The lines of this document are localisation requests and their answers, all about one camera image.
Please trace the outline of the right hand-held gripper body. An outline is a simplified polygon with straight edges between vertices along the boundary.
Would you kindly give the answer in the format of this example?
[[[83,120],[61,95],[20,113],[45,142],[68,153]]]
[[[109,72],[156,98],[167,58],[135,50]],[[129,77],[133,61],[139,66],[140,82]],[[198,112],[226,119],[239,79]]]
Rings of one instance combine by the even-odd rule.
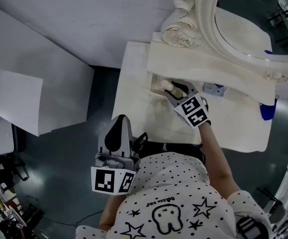
[[[206,99],[197,93],[175,107],[174,112],[191,128],[196,128],[205,122],[211,124],[206,105]]]

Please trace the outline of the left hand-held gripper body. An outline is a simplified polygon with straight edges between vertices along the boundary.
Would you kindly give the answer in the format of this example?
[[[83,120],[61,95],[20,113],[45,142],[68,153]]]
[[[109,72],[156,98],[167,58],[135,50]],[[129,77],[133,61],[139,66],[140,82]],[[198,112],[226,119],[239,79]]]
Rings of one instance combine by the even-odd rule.
[[[108,195],[126,195],[130,192],[141,159],[98,153],[91,167],[92,190]]]

